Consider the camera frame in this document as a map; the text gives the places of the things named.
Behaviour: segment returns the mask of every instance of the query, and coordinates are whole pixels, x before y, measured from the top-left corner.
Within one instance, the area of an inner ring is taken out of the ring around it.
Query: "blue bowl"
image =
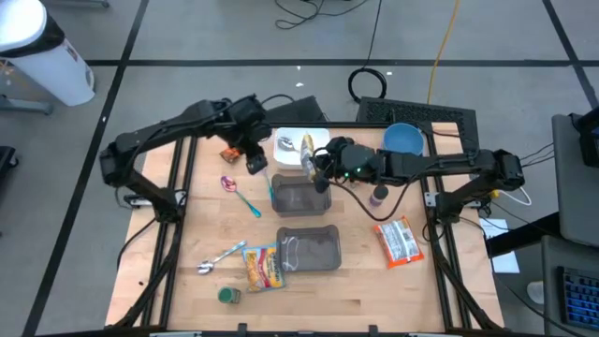
[[[383,149],[398,153],[422,155],[424,139],[417,128],[405,123],[397,123],[385,130]]]

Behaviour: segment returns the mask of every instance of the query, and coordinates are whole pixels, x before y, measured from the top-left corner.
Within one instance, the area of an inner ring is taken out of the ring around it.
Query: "white paper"
[[[507,232],[507,223],[504,219],[480,219],[480,226],[485,230],[485,236],[487,239],[492,237],[496,237],[500,234],[504,234]],[[520,268],[518,267],[518,261],[516,260],[516,253],[509,252],[507,254],[503,254],[502,256],[494,257],[492,260],[493,267],[495,268],[495,272],[500,273],[520,273]]]

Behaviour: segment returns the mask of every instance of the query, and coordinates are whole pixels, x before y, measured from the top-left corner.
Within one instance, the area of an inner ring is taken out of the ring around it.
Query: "green can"
[[[241,299],[241,291],[234,287],[223,286],[218,290],[218,300],[221,303],[239,303]]]

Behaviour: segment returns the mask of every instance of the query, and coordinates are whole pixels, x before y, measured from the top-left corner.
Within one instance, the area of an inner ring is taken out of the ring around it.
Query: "white bin lid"
[[[30,44],[45,27],[46,9],[39,0],[0,0],[0,51]]]

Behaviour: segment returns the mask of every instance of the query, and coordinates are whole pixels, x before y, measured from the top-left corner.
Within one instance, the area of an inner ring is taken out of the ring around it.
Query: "wooden table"
[[[454,124],[433,124],[436,131],[457,134]],[[330,129],[332,137],[352,137],[371,147],[380,144],[383,129]],[[269,176],[279,172],[272,159],[272,139],[262,144],[268,154]],[[461,152],[459,139],[435,136],[439,154]],[[426,223],[419,183],[413,183],[396,212],[406,215],[420,241],[424,260],[388,270],[382,248],[373,233],[375,222],[343,190],[331,187],[332,206],[323,216],[280,218],[270,205],[268,187],[261,174],[248,175],[244,158],[236,165],[225,163],[218,153],[226,147],[218,138],[201,139],[190,197],[188,198],[183,241],[168,328],[170,330],[236,330],[247,323],[249,330],[267,331],[366,331],[375,324],[381,331],[443,331],[443,318],[429,245],[422,240]],[[166,185],[173,146],[147,154],[143,174]],[[183,168],[180,172],[183,180]],[[262,211],[255,218],[235,194],[225,192],[220,177],[236,179],[239,190]],[[467,182],[466,176],[444,177],[447,191]],[[390,187],[387,201],[375,214],[388,214],[402,187]],[[373,186],[361,184],[354,191],[367,200]],[[478,222],[475,211],[463,217]],[[151,209],[134,211],[127,236],[133,235],[153,217]],[[337,271],[289,272],[286,288],[257,294],[243,293],[241,303],[225,305],[216,295],[222,286],[245,289],[248,285],[240,253],[218,263],[213,273],[197,275],[196,265],[217,256],[242,240],[248,246],[275,242],[277,229],[285,227],[322,227],[334,224],[340,231],[342,265]],[[479,228],[466,222],[453,226],[463,282],[489,317],[502,325],[503,318],[491,267]],[[148,282],[156,242],[157,227],[145,233],[124,253],[119,269],[107,324],[123,316]],[[459,325],[455,292],[447,282],[454,317]],[[157,291],[153,322],[157,322],[163,289]]]

